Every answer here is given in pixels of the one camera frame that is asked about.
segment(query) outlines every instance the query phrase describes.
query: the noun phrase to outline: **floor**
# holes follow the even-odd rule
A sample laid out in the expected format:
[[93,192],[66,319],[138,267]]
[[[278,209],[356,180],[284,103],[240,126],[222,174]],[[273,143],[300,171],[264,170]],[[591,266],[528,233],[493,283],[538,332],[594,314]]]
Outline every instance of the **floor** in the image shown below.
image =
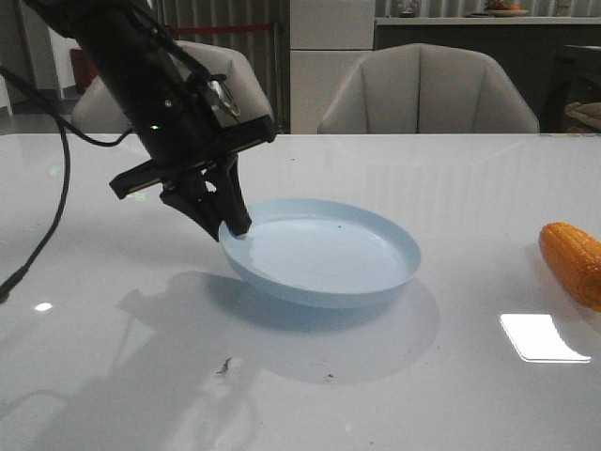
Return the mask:
[[[52,100],[51,102],[56,111],[69,120],[77,100]],[[0,115],[0,134],[57,132],[54,120],[30,101],[14,104],[12,110],[13,116],[9,116],[6,112]]]

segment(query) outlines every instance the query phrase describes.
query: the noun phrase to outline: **red rope barrier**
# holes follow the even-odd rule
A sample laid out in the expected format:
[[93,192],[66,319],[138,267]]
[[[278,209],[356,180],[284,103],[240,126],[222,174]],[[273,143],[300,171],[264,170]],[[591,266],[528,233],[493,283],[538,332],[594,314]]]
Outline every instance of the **red rope barrier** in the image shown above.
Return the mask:
[[223,33],[248,33],[253,31],[270,31],[274,23],[258,23],[254,25],[233,25],[233,26],[170,26],[169,31],[172,35],[213,35]]

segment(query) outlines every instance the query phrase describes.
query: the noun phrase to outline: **robotic arm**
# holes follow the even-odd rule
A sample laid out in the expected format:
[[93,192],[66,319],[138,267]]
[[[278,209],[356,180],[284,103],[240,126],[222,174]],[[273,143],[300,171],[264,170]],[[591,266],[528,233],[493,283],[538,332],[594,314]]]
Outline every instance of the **robotic arm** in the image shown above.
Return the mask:
[[[116,195],[160,182],[162,202],[214,240],[222,221],[233,234],[245,233],[251,219],[239,187],[238,152],[273,141],[271,118],[239,123],[224,77],[178,47],[145,0],[25,2],[57,33],[77,40],[150,155],[111,181]],[[171,56],[190,70],[186,80]]]

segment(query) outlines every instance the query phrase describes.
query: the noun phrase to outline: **white cabinet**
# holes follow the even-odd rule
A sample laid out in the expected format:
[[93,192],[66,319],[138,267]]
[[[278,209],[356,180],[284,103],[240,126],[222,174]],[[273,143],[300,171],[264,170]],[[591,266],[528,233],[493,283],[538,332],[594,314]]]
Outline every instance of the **white cabinet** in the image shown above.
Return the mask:
[[290,2],[290,130],[315,133],[352,62],[372,50],[375,0]]

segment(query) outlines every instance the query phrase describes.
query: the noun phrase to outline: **fruit bowl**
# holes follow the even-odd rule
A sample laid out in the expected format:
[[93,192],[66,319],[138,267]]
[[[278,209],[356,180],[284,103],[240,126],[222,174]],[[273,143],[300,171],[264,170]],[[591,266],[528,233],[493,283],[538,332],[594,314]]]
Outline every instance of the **fruit bowl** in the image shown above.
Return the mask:
[[527,9],[487,9],[486,12],[495,17],[520,17],[528,14]]

